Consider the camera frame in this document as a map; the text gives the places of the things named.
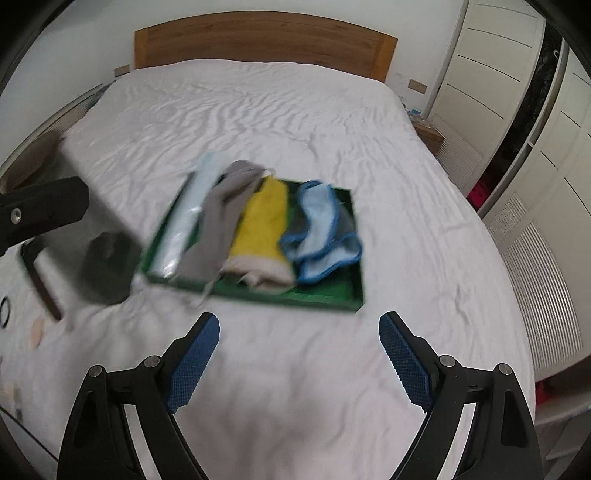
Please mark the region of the wooden nightstand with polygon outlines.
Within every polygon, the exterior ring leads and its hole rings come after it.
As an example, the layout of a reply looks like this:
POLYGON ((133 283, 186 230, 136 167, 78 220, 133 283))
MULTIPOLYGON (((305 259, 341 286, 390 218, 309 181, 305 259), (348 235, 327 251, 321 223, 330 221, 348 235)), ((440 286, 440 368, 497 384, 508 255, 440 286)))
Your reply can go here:
POLYGON ((437 156, 445 141, 444 136, 435 127, 424 121, 413 120, 412 123, 417 135, 427 146, 428 150, 434 156, 437 156))

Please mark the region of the beige wall switch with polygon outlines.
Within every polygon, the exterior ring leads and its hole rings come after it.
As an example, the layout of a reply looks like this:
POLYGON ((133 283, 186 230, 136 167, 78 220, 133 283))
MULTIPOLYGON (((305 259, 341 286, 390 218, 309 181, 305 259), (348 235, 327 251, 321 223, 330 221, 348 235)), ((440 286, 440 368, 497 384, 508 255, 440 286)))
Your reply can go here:
POLYGON ((425 94, 427 92, 428 86, 417 80, 411 79, 408 83, 408 88, 420 94, 425 94))

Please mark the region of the wooden headboard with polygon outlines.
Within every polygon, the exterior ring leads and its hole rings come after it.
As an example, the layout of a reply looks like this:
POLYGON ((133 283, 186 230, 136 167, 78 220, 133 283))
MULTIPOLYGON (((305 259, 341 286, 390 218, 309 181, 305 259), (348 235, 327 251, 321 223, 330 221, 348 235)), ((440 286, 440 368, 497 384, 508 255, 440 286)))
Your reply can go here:
POLYGON ((197 15, 134 33, 134 67, 188 60, 294 62, 339 70, 384 83, 398 39, 315 15, 235 11, 197 15))

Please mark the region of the yellow towel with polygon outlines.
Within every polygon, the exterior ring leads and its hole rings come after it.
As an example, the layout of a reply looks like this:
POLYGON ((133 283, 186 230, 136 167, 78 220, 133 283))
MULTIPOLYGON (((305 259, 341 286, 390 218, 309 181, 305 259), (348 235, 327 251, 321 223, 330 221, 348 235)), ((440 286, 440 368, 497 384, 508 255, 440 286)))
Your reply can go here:
POLYGON ((238 276, 252 290, 287 291, 294 287, 293 267, 280 250, 287 230, 287 184, 266 176, 249 198, 221 272, 238 276))

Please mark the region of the white bed sheet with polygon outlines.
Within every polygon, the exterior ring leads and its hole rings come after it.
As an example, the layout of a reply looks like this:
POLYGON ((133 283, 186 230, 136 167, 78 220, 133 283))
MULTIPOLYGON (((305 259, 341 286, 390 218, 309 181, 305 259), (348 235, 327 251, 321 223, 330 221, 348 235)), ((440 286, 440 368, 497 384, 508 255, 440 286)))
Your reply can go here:
POLYGON ((411 330, 462 364, 511 365, 528 403, 534 371, 506 266, 487 228, 418 137, 386 85, 314 65, 188 61, 134 71, 113 83, 64 135, 60 152, 142 246, 198 159, 263 169, 229 250, 212 277, 267 303, 148 283, 104 307, 79 299, 49 254, 65 315, 31 330, 44 310, 15 251, 1 262, 13 316, 1 377, 21 395, 23 420, 57 451, 84 374, 136 365, 185 333, 200 312, 221 341, 178 414, 214 479, 386 479, 424 417, 381 345, 396 311, 411 330), (297 262, 280 251, 290 224, 287 182, 311 182, 315 234, 329 224, 329 187, 353 197, 365 302, 356 312, 284 306, 297 262))

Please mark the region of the green tray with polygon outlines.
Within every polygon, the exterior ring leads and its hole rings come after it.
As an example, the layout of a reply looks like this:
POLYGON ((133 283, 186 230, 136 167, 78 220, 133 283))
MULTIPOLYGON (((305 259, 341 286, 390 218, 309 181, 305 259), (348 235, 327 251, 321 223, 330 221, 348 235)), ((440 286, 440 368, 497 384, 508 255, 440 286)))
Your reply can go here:
MULTIPOLYGON (((153 269, 156 253, 162 244, 164 232, 179 202, 175 198, 162 217, 148 247, 144 250, 139 270, 147 281, 167 287, 193 293, 204 291, 204 284, 177 276, 164 278, 153 269)), ((238 281, 238 276, 224 275, 211 289, 215 296, 256 303, 297 306, 304 308, 356 312, 365 303, 363 293, 362 264, 360 262, 341 267, 325 279, 310 285, 297 285, 283 293, 252 290, 238 281)))

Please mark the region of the dark green fabric box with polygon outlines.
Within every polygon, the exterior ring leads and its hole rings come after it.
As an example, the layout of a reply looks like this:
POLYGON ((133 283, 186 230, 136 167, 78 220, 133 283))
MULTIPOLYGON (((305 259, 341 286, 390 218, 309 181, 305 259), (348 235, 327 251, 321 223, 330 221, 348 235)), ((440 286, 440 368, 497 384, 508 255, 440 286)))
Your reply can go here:
POLYGON ((141 247, 124 232, 103 232, 90 241, 79 279, 84 296, 93 303, 115 305, 128 298, 141 256, 141 247))

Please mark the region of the beige makeup sponge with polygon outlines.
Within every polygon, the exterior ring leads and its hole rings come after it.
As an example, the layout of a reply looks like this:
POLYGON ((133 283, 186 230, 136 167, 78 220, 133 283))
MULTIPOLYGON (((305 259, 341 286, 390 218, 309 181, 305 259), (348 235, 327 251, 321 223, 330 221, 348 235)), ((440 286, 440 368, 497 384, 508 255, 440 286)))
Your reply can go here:
POLYGON ((37 349, 40 346, 44 336, 44 329, 45 319, 43 317, 37 318, 33 322, 30 331, 30 345, 32 349, 37 349))

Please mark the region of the white wardrobe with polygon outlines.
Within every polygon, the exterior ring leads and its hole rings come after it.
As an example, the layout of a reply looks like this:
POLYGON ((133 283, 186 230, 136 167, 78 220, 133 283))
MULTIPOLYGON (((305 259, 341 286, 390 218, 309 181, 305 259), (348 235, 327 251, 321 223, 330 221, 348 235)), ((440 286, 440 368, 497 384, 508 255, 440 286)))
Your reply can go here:
POLYGON ((525 1, 471 1, 429 116, 509 272, 536 377, 590 353, 590 78, 525 1))

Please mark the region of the blue edged cloth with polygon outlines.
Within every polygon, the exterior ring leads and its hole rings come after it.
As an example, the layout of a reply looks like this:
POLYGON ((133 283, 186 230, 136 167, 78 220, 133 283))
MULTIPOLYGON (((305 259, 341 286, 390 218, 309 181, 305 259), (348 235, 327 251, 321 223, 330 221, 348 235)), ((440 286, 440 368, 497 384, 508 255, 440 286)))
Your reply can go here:
POLYGON ((363 254, 352 215, 339 202, 335 189, 318 180, 298 187, 293 219, 279 246, 293 264, 300 285, 318 283, 355 265, 363 254))

